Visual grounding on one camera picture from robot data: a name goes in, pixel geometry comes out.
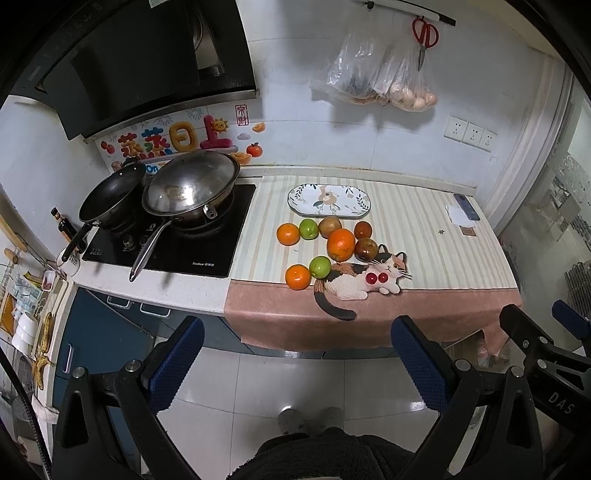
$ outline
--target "banana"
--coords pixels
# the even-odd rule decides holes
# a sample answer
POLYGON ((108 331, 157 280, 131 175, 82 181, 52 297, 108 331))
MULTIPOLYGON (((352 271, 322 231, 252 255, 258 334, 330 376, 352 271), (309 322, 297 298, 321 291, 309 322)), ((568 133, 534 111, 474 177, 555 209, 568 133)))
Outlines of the banana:
POLYGON ((46 355, 41 355, 33 363, 33 379, 39 390, 43 390, 43 368, 46 365, 52 365, 46 355))
POLYGON ((43 320, 43 328, 41 330, 41 345, 39 347, 41 353, 47 353, 49 351, 52 327, 53 315, 51 312, 49 312, 47 315, 45 315, 45 319, 43 320))

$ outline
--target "wok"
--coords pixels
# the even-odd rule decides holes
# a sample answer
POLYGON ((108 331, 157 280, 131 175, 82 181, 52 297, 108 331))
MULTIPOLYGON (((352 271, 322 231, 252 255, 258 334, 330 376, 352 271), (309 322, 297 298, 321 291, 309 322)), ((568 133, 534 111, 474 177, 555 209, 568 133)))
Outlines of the wok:
POLYGON ((142 205, 148 213, 162 217, 163 222, 140 250, 129 281, 144 269, 160 235, 171 223, 217 217, 216 208, 232 191, 239 172, 236 160, 210 150, 179 155, 162 167, 144 190, 142 205))

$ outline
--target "ripe banana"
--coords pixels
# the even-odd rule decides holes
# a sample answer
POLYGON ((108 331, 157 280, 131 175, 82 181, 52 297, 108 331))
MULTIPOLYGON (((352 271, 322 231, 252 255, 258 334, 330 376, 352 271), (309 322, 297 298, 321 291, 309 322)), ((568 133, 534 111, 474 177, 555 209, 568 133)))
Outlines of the ripe banana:
POLYGON ((43 368, 46 365, 52 365, 52 363, 45 355, 41 355, 33 363, 33 379, 39 390, 43 390, 43 368))

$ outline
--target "orange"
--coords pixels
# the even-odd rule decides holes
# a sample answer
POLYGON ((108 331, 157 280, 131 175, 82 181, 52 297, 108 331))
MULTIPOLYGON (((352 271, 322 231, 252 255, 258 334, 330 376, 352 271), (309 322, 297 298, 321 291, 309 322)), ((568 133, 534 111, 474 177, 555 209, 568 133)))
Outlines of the orange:
POLYGON ((292 265, 285 271, 285 283, 292 290, 303 290, 310 285, 310 270, 301 264, 292 265))
POLYGON ((348 260, 355 250, 355 237, 346 228, 332 232, 326 242, 326 251, 330 258, 337 262, 348 260))
POLYGON ((300 229, 293 223, 284 223, 277 229, 277 239, 281 245, 295 245, 300 240, 300 229))

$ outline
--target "green apple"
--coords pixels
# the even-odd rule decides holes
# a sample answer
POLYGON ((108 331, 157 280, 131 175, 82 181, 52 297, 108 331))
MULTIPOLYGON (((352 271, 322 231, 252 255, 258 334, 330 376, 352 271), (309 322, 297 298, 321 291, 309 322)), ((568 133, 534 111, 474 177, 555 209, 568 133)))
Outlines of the green apple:
POLYGON ((300 223, 300 235, 304 240, 312 240, 318 236, 318 225, 311 218, 304 218, 300 223))
POLYGON ((314 278, 325 278, 330 273, 330 259, 328 257, 315 257, 310 262, 310 273, 314 278))

